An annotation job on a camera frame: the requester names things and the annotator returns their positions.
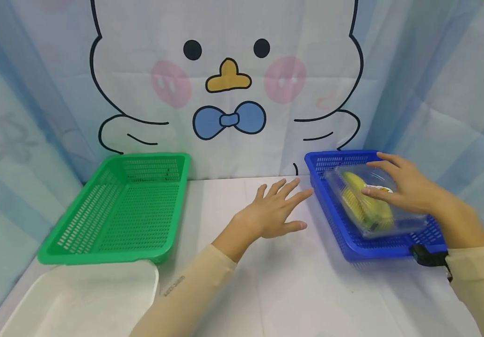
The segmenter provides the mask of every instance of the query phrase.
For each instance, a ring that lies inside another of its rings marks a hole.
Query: left hand
[[[313,189],[309,188],[287,199],[287,196],[298,186],[299,182],[299,178],[295,178],[290,183],[281,179],[271,185],[266,195],[264,193],[267,186],[261,185],[253,202],[235,214],[231,224],[239,224],[248,228],[250,233],[254,235],[254,239],[260,237],[275,238],[306,229],[308,225],[303,221],[296,220],[285,223],[292,210],[303,200],[313,195]]]

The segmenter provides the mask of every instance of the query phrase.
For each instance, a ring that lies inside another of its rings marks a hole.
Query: blue bow tie
[[[203,106],[193,115],[193,130],[203,140],[216,137],[224,128],[234,126],[246,134],[256,134],[266,125],[266,113],[257,103],[241,103],[234,113],[225,114],[215,106]]]

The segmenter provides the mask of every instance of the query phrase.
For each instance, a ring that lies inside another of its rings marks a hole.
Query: sticker label
[[[390,192],[393,193],[393,191],[387,187],[384,186],[376,186],[376,185],[368,185],[368,184],[363,184],[364,187],[372,187],[372,188],[377,188],[382,191]]]

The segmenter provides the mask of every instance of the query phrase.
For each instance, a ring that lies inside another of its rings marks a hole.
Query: black eye
[[[270,43],[266,39],[258,39],[253,46],[253,52],[258,58],[265,58],[270,53]]]
[[[192,61],[198,60],[202,55],[201,45],[195,40],[188,40],[184,43],[184,55]]]

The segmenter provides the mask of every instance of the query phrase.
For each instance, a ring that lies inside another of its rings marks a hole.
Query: white tray
[[[159,291],[150,262],[58,266],[30,287],[0,337],[124,337]]]

